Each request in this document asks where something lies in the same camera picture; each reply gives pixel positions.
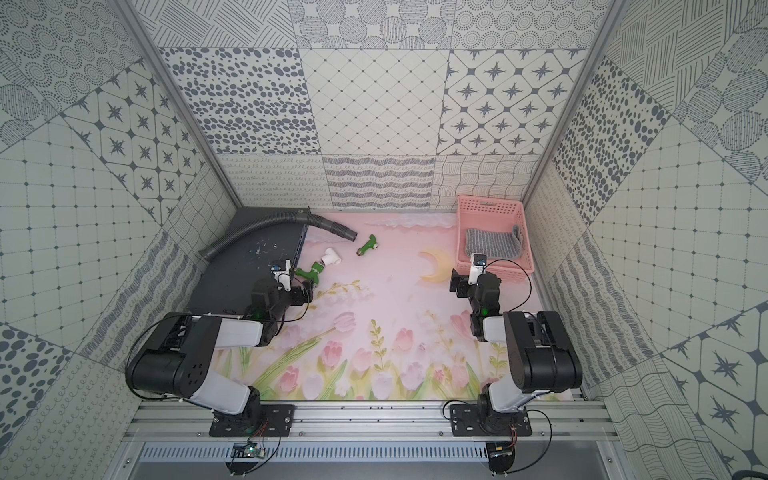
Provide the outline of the grey striped square dishcloth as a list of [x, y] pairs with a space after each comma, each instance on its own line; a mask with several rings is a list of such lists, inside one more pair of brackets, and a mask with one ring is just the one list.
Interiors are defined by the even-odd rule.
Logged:
[[467, 256], [481, 253], [493, 259], [517, 260], [523, 253], [520, 227], [514, 225], [504, 232], [468, 229], [465, 233], [465, 253]]

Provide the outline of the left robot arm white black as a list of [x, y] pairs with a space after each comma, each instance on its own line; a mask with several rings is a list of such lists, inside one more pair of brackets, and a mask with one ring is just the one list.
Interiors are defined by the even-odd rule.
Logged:
[[127, 361], [125, 381], [144, 400], [170, 398], [213, 411], [223, 421], [251, 425], [261, 417], [260, 393], [212, 367], [218, 350], [266, 347], [288, 322], [287, 310], [313, 300], [314, 282], [280, 273], [273, 283], [254, 289], [242, 315], [172, 312], [140, 335]]

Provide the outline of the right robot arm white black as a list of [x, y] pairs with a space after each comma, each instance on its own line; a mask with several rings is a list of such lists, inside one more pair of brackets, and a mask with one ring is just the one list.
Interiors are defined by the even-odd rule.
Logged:
[[533, 400], [576, 389], [583, 381], [581, 362], [560, 314], [503, 312], [500, 287], [501, 280], [484, 270], [468, 275], [453, 271], [449, 284], [451, 292], [470, 303], [469, 328], [475, 339], [507, 350], [509, 373], [478, 395], [478, 421], [486, 429], [515, 425], [526, 418], [525, 407]]

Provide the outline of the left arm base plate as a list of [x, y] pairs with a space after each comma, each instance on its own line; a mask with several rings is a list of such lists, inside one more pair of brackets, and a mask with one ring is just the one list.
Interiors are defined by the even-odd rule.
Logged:
[[247, 406], [243, 413], [214, 413], [211, 437], [287, 437], [293, 424], [294, 404]]

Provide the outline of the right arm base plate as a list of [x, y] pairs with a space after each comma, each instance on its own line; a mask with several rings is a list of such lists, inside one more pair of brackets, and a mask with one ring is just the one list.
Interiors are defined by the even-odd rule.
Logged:
[[531, 423], [526, 413], [499, 413], [484, 406], [467, 403], [450, 403], [444, 413], [451, 423], [454, 437], [518, 437], [532, 435]]

